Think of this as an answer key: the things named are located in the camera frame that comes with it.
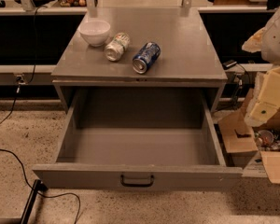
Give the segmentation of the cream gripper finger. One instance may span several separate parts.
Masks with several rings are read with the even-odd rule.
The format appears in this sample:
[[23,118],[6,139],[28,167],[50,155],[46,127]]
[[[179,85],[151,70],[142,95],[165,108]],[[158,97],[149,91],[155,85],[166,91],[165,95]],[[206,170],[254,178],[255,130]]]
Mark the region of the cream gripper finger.
[[259,127],[271,119],[280,108],[280,66],[266,73],[257,73],[253,97],[248,103],[244,121]]
[[242,45],[242,50],[250,53],[262,51],[262,41],[265,28],[260,28],[252,36],[250,36]]

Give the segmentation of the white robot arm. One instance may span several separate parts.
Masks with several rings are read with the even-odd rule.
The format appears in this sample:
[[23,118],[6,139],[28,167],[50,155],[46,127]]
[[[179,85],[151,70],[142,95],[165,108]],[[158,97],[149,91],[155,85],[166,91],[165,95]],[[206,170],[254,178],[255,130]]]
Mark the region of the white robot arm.
[[257,85],[245,114],[245,123],[259,127],[272,118],[280,108],[280,7],[266,25],[250,36],[242,50],[261,53],[261,58],[273,65]]

